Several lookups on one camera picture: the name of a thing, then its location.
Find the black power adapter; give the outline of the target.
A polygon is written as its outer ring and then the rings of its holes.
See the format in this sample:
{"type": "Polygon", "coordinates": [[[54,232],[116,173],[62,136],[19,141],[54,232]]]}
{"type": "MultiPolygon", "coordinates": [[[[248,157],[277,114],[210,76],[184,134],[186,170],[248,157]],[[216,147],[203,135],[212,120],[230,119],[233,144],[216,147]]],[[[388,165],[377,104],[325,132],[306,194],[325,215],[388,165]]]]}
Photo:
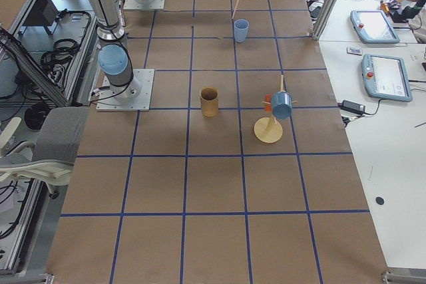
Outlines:
{"type": "Polygon", "coordinates": [[[365,114],[365,105],[352,102],[349,100],[343,100],[337,104],[339,108],[343,111],[347,111],[353,114],[364,115],[365,114]]]}

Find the light blue plastic cup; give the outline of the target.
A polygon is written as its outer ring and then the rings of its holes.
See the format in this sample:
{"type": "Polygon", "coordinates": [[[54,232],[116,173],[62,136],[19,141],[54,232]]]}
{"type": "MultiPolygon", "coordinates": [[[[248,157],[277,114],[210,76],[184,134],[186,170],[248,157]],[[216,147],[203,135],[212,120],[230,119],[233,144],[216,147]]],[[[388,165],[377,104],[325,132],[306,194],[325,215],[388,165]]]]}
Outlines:
{"type": "Polygon", "coordinates": [[[248,35],[250,24],[245,19],[237,19],[234,21],[234,40],[237,43],[243,43],[248,35]]]}

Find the wooden cup tree stand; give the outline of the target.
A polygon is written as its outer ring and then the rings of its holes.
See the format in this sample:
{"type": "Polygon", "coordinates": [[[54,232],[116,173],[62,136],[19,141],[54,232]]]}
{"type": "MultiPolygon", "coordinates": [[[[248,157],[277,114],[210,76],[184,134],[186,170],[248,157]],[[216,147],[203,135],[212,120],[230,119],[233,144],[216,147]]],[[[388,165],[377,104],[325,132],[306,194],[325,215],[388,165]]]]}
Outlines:
{"type": "MultiPolygon", "coordinates": [[[[284,89],[284,75],[280,75],[280,91],[285,91],[284,89]]],[[[271,97],[273,94],[267,94],[264,97],[264,100],[262,101],[263,104],[271,104],[271,97]]],[[[296,100],[293,100],[292,98],[292,109],[293,109],[293,103],[296,102],[296,100]]],[[[255,125],[254,125],[254,134],[256,135],[256,138],[262,142],[272,144],[277,142],[282,138],[283,135],[283,128],[282,125],[279,122],[279,119],[277,119],[271,112],[271,115],[269,117],[263,117],[259,118],[255,125]]]]}

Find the teach pendant far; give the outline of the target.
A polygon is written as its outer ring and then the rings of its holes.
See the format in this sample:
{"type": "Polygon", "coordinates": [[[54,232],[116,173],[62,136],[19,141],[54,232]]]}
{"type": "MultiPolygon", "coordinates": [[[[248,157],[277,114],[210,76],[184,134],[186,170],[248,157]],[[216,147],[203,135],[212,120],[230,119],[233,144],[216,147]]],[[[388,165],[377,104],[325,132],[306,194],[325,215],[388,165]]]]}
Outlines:
{"type": "Polygon", "coordinates": [[[350,20],[358,37],[365,44],[397,44],[400,38],[381,10],[353,10],[350,20]]]}

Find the teach pendant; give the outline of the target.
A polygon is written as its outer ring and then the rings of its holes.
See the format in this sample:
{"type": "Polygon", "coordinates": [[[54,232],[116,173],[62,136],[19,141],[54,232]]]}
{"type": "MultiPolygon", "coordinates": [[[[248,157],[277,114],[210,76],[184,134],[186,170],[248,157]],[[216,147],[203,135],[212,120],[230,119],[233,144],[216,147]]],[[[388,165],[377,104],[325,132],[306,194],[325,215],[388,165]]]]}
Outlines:
{"type": "Polygon", "coordinates": [[[372,98],[399,102],[413,100],[402,58],[365,54],[361,61],[365,91],[372,98]]]}
{"type": "Polygon", "coordinates": [[[353,10],[350,20],[358,37],[365,44],[397,44],[400,38],[381,10],[353,10]]]}

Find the bamboo chopstick holder cup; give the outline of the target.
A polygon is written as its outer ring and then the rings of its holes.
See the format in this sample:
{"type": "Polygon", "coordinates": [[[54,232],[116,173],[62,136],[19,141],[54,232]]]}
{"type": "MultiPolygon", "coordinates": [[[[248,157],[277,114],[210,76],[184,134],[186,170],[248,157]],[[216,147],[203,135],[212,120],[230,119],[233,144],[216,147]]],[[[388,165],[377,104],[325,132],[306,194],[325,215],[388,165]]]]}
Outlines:
{"type": "Polygon", "coordinates": [[[200,91],[200,107],[205,117],[213,117],[218,113],[218,90],[207,86],[200,91]]]}

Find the orange cup on stand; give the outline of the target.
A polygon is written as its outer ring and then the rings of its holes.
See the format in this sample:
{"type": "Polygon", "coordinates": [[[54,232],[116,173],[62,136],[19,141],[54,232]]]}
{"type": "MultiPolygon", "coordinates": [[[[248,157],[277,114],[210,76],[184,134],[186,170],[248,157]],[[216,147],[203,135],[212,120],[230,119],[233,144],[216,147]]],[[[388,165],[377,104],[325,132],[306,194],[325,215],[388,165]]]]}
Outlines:
{"type": "Polygon", "coordinates": [[[264,111],[265,112],[271,112],[272,111],[272,105],[271,104],[264,104],[264,111]]]}

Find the teach pendant near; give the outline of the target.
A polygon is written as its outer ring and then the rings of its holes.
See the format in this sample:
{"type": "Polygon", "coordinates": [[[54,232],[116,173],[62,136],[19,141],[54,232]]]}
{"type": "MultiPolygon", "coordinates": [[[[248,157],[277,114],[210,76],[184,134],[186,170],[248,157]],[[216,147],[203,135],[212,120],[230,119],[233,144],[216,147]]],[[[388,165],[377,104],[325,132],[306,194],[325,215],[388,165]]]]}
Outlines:
{"type": "Polygon", "coordinates": [[[372,98],[399,102],[413,100],[402,58],[365,54],[361,61],[365,91],[372,98]]]}

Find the grey office chair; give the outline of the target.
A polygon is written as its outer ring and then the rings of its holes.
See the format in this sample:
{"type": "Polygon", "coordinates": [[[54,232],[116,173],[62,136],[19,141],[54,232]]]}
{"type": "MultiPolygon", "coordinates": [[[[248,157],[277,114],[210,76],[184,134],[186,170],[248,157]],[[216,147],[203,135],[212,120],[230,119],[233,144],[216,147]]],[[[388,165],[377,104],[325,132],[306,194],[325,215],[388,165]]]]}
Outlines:
{"type": "Polygon", "coordinates": [[[70,182],[88,115],[87,107],[52,109],[36,142],[20,142],[1,152],[1,181],[39,180],[55,199],[59,195],[55,188],[70,182]]]}

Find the blue cup on stand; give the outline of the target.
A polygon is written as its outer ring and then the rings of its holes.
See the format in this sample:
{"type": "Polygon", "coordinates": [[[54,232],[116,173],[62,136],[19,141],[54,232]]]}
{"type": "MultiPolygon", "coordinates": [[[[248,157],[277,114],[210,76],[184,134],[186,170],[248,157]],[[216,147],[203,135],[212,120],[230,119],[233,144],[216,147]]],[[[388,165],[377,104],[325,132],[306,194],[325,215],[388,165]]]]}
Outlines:
{"type": "Polygon", "coordinates": [[[271,97],[272,114],[279,120],[289,118],[292,114],[292,97],[285,91],[275,92],[271,97]]]}

